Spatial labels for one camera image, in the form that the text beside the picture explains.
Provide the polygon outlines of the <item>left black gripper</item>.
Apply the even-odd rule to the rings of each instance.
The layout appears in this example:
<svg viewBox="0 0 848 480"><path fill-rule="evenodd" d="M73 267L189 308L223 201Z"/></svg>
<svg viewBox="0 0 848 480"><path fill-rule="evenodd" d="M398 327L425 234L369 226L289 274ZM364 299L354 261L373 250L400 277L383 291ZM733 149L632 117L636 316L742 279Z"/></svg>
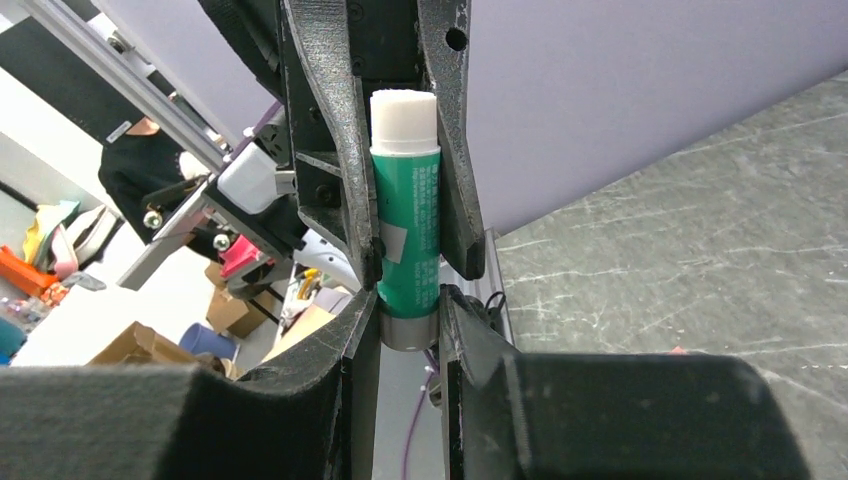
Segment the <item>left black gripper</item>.
<svg viewBox="0 0 848 480"><path fill-rule="evenodd" d="M364 90L417 90L420 37L425 86L437 97L442 256L463 278L481 278L484 226L466 135L471 3L283 1L279 13L302 220L373 289L381 266Z"/></svg>

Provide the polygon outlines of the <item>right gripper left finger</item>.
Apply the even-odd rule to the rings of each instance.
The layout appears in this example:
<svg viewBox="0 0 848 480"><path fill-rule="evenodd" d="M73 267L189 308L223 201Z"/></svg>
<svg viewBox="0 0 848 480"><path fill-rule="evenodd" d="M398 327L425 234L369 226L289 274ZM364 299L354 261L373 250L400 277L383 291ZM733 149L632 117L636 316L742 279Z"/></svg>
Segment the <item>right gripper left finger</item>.
<svg viewBox="0 0 848 480"><path fill-rule="evenodd" d="M5 479L368 479L378 295L244 377L197 366L5 368Z"/></svg>

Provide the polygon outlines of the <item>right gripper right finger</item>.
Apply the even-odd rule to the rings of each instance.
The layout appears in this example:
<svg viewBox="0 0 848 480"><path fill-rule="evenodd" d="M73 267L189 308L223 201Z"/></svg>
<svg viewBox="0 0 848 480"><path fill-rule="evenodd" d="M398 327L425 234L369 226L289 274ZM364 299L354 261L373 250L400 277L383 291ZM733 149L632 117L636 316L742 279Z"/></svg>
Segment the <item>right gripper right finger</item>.
<svg viewBox="0 0 848 480"><path fill-rule="evenodd" d="M450 479L807 479L745 361L518 350L456 286L439 299Z"/></svg>

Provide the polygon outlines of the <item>green glue stick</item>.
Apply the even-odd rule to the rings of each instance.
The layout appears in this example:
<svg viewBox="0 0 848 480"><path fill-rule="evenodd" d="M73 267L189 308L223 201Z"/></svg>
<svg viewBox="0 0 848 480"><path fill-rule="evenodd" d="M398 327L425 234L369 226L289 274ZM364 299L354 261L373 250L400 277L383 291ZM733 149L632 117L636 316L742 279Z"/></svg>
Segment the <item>green glue stick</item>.
<svg viewBox="0 0 848 480"><path fill-rule="evenodd" d="M370 98L371 145L384 247L381 336L396 351L436 341L440 265L437 97L385 89Z"/></svg>

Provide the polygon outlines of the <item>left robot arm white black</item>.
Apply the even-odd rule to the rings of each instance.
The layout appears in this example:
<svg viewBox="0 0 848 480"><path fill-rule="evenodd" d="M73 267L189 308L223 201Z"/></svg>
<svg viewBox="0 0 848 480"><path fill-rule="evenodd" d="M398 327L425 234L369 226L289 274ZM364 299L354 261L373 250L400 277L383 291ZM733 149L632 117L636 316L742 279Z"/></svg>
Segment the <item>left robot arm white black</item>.
<svg viewBox="0 0 848 480"><path fill-rule="evenodd" d="M256 139L196 191L266 255L306 247L310 228L347 257L356 285L385 278L373 162L378 91L437 99L439 254L463 278L485 271L467 136L467 1L205 1L204 13L276 99Z"/></svg>

